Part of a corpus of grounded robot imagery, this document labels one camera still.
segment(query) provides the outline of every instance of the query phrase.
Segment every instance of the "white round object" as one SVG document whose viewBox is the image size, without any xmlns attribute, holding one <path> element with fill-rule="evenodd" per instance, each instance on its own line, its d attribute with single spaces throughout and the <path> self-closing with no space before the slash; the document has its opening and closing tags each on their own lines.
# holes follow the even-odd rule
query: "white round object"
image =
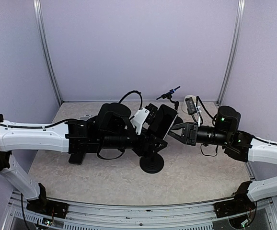
<svg viewBox="0 0 277 230">
<path fill-rule="evenodd" d="M 185 112 L 186 114 L 188 114 L 188 112 L 187 112 L 187 106 L 186 106 L 185 100 L 186 98 L 190 98 L 190 97 L 193 98 L 193 101 L 196 103 L 196 96 L 194 95 L 185 96 L 185 99 L 183 100 L 183 103 L 182 103 L 182 111 Z"/>
</svg>

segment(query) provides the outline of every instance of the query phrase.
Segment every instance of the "white wall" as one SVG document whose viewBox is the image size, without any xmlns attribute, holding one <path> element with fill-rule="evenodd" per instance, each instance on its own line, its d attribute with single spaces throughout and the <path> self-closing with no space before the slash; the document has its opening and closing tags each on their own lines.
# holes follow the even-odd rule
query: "white wall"
<svg viewBox="0 0 277 230">
<path fill-rule="evenodd" d="M 241 130 L 277 141 L 277 1 L 246 1 L 224 104 L 241 113 Z M 277 175 L 277 166 L 252 166 L 257 179 Z"/>
<path fill-rule="evenodd" d="M 50 85 L 33 1 L 0 0 L 0 113 L 18 122 L 50 122 L 58 110 Z M 28 170 L 34 151 L 14 153 Z M 0 218 L 12 186 L 0 176 Z"/>
<path fill-rule="evenodd" d="M 232 43 L 234 0 L 46 0 L 46 37 L 64 101 L 215 101 Z M 136 95 L 129 99 L 138 99 Z"/>
</svg>

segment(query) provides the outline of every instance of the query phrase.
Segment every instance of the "black smartphone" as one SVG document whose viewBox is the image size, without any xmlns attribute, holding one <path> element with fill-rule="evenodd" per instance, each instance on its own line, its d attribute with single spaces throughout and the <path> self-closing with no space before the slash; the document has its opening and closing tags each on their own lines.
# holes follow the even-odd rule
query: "black smartphone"
<svg viewBox="0 0 277 230">
<path fill-rule="evenodd" d="M 160 139 L 164 139 L 173 126 L 178 112 L 173 108 L 162 104 L 153 121 L 147 129 L 147 134 L 153 134 Z"/>
</svg>

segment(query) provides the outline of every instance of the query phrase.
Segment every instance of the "round black base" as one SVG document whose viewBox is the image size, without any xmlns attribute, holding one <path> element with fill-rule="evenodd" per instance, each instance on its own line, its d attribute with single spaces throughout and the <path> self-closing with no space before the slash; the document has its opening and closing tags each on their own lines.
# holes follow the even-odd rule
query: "round black base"
<svg viewBox="0 0 277 230">
<path fill-rule="evenodd" d="M 175 119 L 175 122 L 173 123 L 174 125 L 177 125 L 177 124 L 181 124 L 181 123 L 183 123 L 183 120 L 182 120 L 182 118 L 181 117 L 177 117 L 176 119 Z"/>
<path fill-rule="evenodd" d="M 164 167 L 164 159 L 156 153 L 152 158 L 141 157 L 139 165 L 147 173 L 158 173 Z"/>
</svg>

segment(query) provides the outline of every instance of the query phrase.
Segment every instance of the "marble-patterned surface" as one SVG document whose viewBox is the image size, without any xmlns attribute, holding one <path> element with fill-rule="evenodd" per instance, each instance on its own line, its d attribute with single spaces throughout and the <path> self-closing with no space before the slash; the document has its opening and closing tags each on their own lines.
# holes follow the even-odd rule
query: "marble-patterned surface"
<svg viewBox="0 0 277 230">
<path fill-rule="evenodd" d="M 152 102 L 160 106 L 162 102 Z M 55 122 L 65 118 L 79 118 L 98 114 L 103 103 L 64 103 Z M 214 103 L 205 103 L 211 114 Z M 139 102 L 125 102 L 136 111 Z M 191 117 L 181 111 L 184 121 Z M 203 112 L 204 125 L 211 119 Z M 208 201 L 231 196 L 240 183 L 249 180 L 245 165 L 229 158 L 219 148 L 217 157 L 205 157 L 199 145 L 185 146 L 170 136 L 168 147 L 160 151 L 164 168 L 157 174 L 147 174 L 139 167 L 139 157 L 127 150 L 117 160 L 105 161 L 96 154 L 86 154 L 82 165 L 68 163 L 69 155 L 53 151 L 38 151 L 29 174 L 46 188 L 47 196 L 64 200 L 106 205 L 170 205 Z M 204 148 L 205 154 L 215 154 L 215 147 Z M 103 150 L 105 157 L 119 154 L 117 150 Z"/>
</svg>

